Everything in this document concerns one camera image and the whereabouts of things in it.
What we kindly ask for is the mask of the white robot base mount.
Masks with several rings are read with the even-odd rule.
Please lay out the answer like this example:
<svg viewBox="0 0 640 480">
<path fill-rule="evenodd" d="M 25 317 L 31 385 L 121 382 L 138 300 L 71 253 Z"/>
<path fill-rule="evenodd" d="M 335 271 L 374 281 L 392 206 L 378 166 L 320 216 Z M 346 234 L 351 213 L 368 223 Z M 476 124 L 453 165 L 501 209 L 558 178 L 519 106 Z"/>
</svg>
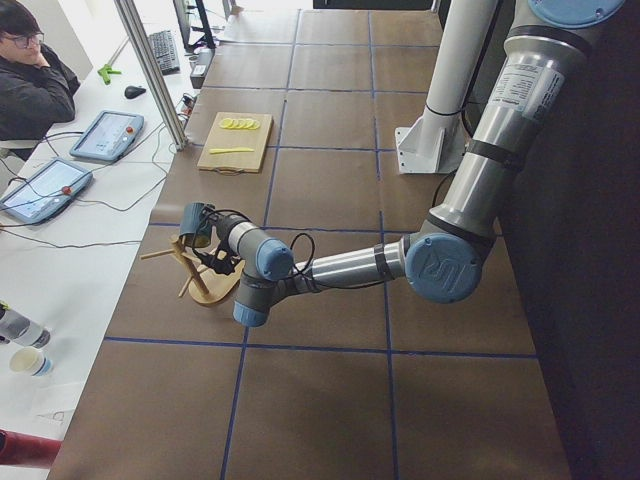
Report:
<svg viewBox="0 0 640 480">
<path fill-rule="evenodd" d="M 460 165 L 465 98 L 496 12 L 496 1 L 450 3 L 423 113 L 395 130 L 399 172 L 447 174 Z"/>
</svg>

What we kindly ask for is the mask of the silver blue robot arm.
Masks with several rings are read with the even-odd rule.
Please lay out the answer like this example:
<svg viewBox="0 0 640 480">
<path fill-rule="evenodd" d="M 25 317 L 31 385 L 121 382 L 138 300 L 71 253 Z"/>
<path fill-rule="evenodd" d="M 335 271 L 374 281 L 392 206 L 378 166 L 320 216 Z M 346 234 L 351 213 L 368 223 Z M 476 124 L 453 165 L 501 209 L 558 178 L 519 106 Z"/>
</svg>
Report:
<svg viewBox="0 0 640 480">
<path fill-rule="evenodd" d="M 206 266 L 240 273 L 233 316 L 258 327 L 271 308 L 298 294 L 367 288 L 405 278 L 436 303 L 467 298 L 477 287 L 496 234 L 494 222 L 566 79 L 586 62 L 618 1 L 519 1 L 504 40 L 505 61 L 468 142 L 454 126 L 466 105 L 494 1 L 451 3 L 424 111 L 396 130 L 399 169 L 449 173 L 444 200 L 421 226 L 391 244 L 296 263 L 291 249 L 243 214 L 205 205 L 197 231 L 218 238 Z"/>
</svg>

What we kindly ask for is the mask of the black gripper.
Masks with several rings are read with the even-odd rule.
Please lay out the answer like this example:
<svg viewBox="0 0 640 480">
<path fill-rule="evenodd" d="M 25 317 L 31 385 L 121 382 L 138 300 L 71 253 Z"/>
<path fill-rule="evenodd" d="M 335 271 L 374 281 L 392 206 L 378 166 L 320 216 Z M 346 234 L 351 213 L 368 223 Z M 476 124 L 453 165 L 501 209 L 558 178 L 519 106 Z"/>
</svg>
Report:
<svg viewBox="0 0 640 480">
<path fill-rule="evenodd" d="M 204 213 L 204 234 L 208 241 L 214 237 L 214 232 L 221 220 L 225 219 L 225 215 L 216 212 Z"/>
</svg>

